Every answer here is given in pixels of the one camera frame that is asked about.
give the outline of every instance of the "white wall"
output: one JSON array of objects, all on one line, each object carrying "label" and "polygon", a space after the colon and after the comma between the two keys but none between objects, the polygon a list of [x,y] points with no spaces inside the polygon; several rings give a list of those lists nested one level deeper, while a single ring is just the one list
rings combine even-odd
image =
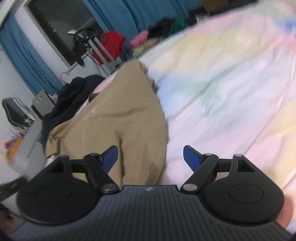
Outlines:
[{"label": "white wall", "polygon": [[[25,85],[22,78],[16,72],[12,64],[10,63],[5,52],[0,51],[0,99],[5,97],[16,95],[19,97],[25,105],[30,106],[31,100],[34,98],[33,93]],[[3,143],[9,140],[9,136],[6,132],[6,127],[11,128],[11,125],[6,119],[5,111],[1,105],[0,107],[0,151],[3,153]],[[19,175],[15,173],[5,162],[3,154],[0,156],[0,184],[8,181],[12,181]],[[16,206],[14,201],[7,199],[3,202],[8,208],[16,212]]]}]

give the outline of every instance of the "colorful item on desk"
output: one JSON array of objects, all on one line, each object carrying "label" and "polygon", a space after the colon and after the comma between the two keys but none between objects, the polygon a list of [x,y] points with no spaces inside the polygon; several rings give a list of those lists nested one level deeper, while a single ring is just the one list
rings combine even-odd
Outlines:
[{"label": "colorful item on desk", "polygon": [[133,40],[130,41],[132,51],[135,51],[141,44],[145,43],[148,39],[148,30],[141,31]]},{"label": "colorful item on desk", "polygon": [[6,150],[9,150],[13,146],[14,143],[15,143],[15,139],[11,139],[9,141],[4,142],[4,148]]},{"label": "colorful item on desk", "polygon": [[[125,41],[125,37],[123,35],[111,30],[107,33],[104,33],[101,43],[107,49],[107,51],[111,54],[111,56],[114,59],[117,59],[119,55],[122,54],[124,41]],[[106,59],[106,61],[110,63],[111,60],[107,57],[104,51],[100,47],[97,47],[97,48],[101,52],[103,57]],[[99,64],[103,64],[103,61],[99,58],[99,56],[96,54],[94,50],[92,50],[92,54],[94,58],[99,62]]]},{"label": "colorful item on desk", "polygon": [[5,155],[5,161],[6,161],[6,163],[7,163],[8,165],[11,164],[11,162],[12,162],[13,158],[15,157],[15,154],[17,153],[18,148],[20,147],[20,144],[21,144],[21,143],[22,143],[22,139],[21,139],[21,138],[18,138],[18,139],[15,141],[13,147],[10,148],[10,149],[8,150],[7,154]]}]

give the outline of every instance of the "pink clothing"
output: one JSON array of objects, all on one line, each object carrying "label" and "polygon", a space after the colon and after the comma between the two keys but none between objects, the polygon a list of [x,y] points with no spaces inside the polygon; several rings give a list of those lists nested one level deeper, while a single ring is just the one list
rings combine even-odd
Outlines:
[{"label": "pink clothing", "polygon": [[134,51],[141,44],[145,43],[148,39],[148,31],[141,31],[133,40],[130,41],[131,50]]}]

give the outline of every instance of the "beige cloth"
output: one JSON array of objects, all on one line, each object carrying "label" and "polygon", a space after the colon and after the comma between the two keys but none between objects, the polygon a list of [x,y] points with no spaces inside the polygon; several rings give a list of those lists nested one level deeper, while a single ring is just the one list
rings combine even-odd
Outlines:
[{"label": "beige cloth", "polygon": [[50,132],[46,155],[81,159],[116,145],[118,160],[109,176],[120,187],[155,184],[165,160],[167,133],[153,87],[140,61],[127,62],[77,116]]}]

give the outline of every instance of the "blue curtain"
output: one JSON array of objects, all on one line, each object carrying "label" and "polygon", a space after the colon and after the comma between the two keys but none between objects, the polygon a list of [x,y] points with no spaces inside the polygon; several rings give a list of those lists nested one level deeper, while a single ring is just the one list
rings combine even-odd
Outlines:
[{"label": "blue curtain", "polygon": [[146,30],[164,18],[186,18],[188,12],[181,0],[123,0],[139,31]]},{"label": "blue curtain", "polygon": [[187,11],[202,7],[201,0],[182,0]]},{"label": "blue curtain", "polygon": [[125,36],[125,46],[139,33],[135,20],[122,0],[83,0],[104,32]]},{"label": "blue curtain", "polygon": [[62,87],[60,80],[37,53],[11,13],[0,28],[0,44],[34,95],[41,90],[52,95]]},{"label": "blue curtain", "polygon": [[104,32],[125,36],[125,46],[141,31],[163,18],[186,18],[201,0],[83,0]]}]

